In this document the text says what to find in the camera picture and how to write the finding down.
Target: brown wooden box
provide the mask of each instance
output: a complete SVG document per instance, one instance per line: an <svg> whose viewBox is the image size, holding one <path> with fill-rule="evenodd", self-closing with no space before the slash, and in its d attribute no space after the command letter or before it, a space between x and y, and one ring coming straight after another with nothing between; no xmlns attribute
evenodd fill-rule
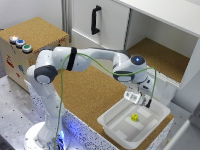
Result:
<svg viewBox="0 0 200 150"><path fill-rule="evenodd" d="M10 44L10 36L16 35L33 48L25 54ZM24 82L26 70L36 63L38 53L44 46L69 46L69 35L47 21L36 17L0 31L0 51L7 75L28 91Z"/></svg>

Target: green cable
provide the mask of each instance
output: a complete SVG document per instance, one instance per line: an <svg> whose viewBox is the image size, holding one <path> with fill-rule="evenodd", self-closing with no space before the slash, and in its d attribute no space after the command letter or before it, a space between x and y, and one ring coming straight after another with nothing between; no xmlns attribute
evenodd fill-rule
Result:
<svg viewBox="0 0 200 150"><path fill-rule="evenodd" d="M54 150L56 150L56 140L57 140L57 136L58 136L58 130L59 130L59 126L60 126L60 114L61 114L61 106L62 106L62 102L63 102L63 67L64 67L64 64L65 64L65 61L67 60L67 58L69 58L71 54L69 54L67 57L65 57L64 61L63 61L63 64L62 64L62 68L61 68L61 101L60 101L60 108L59 108L59 116L58 116L58 127L57 127L57 131L56 131L56 138L55 138L55 143L54 143ZM155 70L155 79L154 79L154 85L153 85L153 90L152 90L152 93L151 93L151 99L153 98L153 94L154 94L154 89L155 89L155 85L156 85L156 76L157 76L157 73L156 73L156 68L154 67L149 67L149 68L145 68L145 69L142 69L142 70L139 70L139 71L136 71L136 72L132 72L132 73L128 73L128 74L117 74L117 73L114 73L114 72L111 72L109 71L108 69L106 69L104 66L102 66L96 59L86 55L86 54L83 54L83 53L77 53L77 55L83 55L83 56L86 56L90 59L92 59L94 62L96 62L99 66L101 66L104 70L106 70L107 72L113 74L113 75L117 75L117 76L130 76L130 75L133 75L133 74L136 74L136 73L139 73L139 72L142 72L142 71L145 71L147 69L154 69Z"/></svg>

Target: black handle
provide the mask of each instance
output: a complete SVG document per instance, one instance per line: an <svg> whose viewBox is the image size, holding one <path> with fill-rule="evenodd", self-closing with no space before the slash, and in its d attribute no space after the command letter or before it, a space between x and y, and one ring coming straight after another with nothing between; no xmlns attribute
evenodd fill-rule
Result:
<svg viewBox="0 0 200 150"><path fill-rule="evenodd" d="M91 26L92 35L100 32L100 30L96 28L96 16L97 16L96 12L99 10L101 10L101 7L97 5L96 8L94 8L92 11L92 26Z"/></svg>

